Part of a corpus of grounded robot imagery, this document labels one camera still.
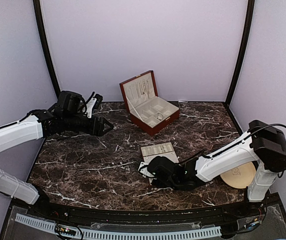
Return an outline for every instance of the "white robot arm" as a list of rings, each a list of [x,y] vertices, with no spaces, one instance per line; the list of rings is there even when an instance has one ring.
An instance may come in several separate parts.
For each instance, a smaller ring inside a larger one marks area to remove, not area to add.
[[[22,143],[63,131],[84,132],[99,137],[106,134],[113,129],[113,125],[105,118],[92,117],[92,110],[98,108],[102,99],[102,96],[94,96],[93,93],[85,102],[78,93],[62,91],[57,103],[50,109],[33,110],[23,119],[1,126],[0,153]],[[0,169],[0,192],[33,205],[40,199],[43,191]]]
[[[179,164],[157,156],[147,165],[148,177],[154,176],[153,182],[159,187],[192,190],[233,168],[258,161],[247,196],[250,202],[261,202],[278,173],[286,170],[286,139],[281,130],[272,126],[286,128],[255,120],[238,139],[208,155],[199,156],[203,153],[200,151]]]

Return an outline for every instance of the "white wall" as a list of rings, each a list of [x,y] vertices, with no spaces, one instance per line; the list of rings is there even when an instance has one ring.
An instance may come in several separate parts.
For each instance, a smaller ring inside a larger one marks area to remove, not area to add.
[[[43,0],[60,87],[122,101],[119,83],[154,70],[167,100],[225,101],[247,0]]]
[[[243,130],[254,119],[286,125],[286,1],[255,2],[248,47],[231,104]],[[272,191],[279,192],[286,209],[286,171]]]
[[[0,126],[56,101],[32,0],[0,0]],[[0,167],[26,180],[41,141],[0,154]],[[0,194],[0,232],[10,199]]]

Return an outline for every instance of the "marble pattern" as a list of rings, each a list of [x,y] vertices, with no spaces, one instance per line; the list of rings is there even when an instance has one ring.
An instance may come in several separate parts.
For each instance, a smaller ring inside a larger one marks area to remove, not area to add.
[[[171,142],[179,160],[184,160],[238,137],[221,103],[173,104],[180,108],[179,119],[151,137],[130,121],[124,103],[103,103],[95,115],[109,120],[114,130],[102,137],[73,132],[52,136],[29,182],[41,186],[53,203],[105,210],[181,210],[242,201],[244,191],[220,177],[193,191],[179,191],[154,188],[138,173],[142,146]]]

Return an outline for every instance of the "red jewelry box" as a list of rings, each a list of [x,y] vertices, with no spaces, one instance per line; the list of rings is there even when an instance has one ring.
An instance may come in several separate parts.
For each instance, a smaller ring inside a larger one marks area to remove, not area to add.
[[[180,109],[158,95],[152,70],[119,84],[131,121],[153,136],[179,118]]]

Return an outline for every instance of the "wooden disc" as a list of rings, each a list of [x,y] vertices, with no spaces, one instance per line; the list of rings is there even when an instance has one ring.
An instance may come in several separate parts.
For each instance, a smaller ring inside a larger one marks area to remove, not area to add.
[[[222,173],[222,180],[232,188],[245,189],[253,181],[256,173],[254,164],[250,161],[241,166]]]

